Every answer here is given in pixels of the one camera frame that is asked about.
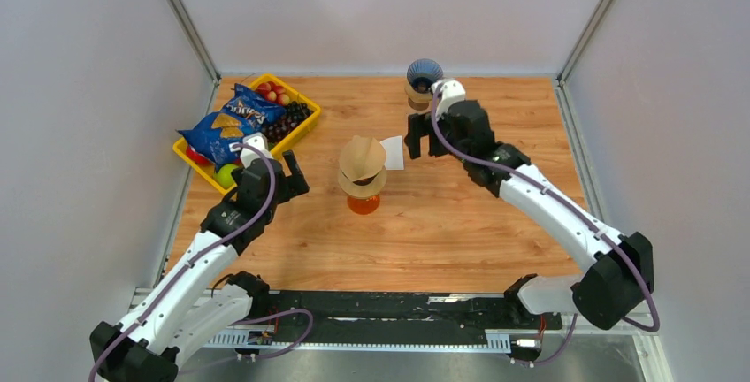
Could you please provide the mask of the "white paper coffee filter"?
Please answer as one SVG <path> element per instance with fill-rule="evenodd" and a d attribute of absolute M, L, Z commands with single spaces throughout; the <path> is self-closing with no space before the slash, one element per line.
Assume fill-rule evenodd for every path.
<path fill-rule="evenodd" d="M 405 158 L 403 152 L 403 137 L 393 136 L 380 142 L 386 152 L 385 168 L 388 171 L 402 171 L 405 169 Z"/>

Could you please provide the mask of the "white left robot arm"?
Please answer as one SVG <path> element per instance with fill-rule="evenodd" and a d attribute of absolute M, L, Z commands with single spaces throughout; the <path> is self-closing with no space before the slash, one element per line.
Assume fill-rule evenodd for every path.
<path fill-rule="evenodd" d="M 89 380 L 173 381 L 218 332 L 243 318 L 258 324 L 269 316 L 271 301 L 260 293 L 265 283 L 247 273 L 197 304 L 212 280 L 264 233 L 277 206 L 310 190 L 293 151 L 283 152 L 282 161 L 250 152 L 250 164 L 234 174 L 237 187 L 210 209 L 167 275 L 115 325 L 101 322 L 92 331 Z"/>

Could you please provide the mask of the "brown paper coffee filter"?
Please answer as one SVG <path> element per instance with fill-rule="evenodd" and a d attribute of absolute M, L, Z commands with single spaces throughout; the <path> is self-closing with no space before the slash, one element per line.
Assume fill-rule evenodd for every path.
<path fill-rule="evenodd" d="M 385 167 L 386 158 L 386 150 L 377 139 L 355 135 L 341 150 L 339 168 L 349 180 L 369 179 Z"/>

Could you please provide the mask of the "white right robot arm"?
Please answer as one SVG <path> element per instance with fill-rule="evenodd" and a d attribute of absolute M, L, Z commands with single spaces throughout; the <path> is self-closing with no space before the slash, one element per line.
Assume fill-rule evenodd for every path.
<path fill-rule="evenodd" d="M 404 143 L 411 158 L 420 157 L 423 138 L 429 156 L 455 157 L 475 184 L 543 228 L 581 271 L 578 276 L 519 279 L 504 304 L 510 323 L 524 327 L 541 314 L 573 313 L 602 330 L 627 323 L 659 331 L 654 250 L 645 235 L 623 234 L 574 203 L 526 154 L 496 140 L 476 101 L 454 103 L 441 114 L 409 115 Z"/>

